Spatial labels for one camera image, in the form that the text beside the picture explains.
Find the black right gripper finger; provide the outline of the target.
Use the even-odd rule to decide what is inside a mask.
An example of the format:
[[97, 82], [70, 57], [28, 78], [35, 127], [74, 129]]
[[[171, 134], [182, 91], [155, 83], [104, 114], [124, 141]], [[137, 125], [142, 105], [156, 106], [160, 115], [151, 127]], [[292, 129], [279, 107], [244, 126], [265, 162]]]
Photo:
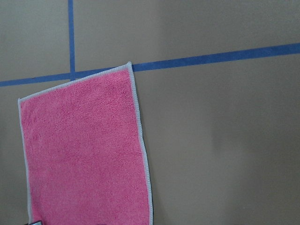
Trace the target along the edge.
[[28, 223], [27, 225], [43, 225], [42, 221], [39, 220], [39, 221], [35, 221], [35, 222], [32, 222], [32, 223]]

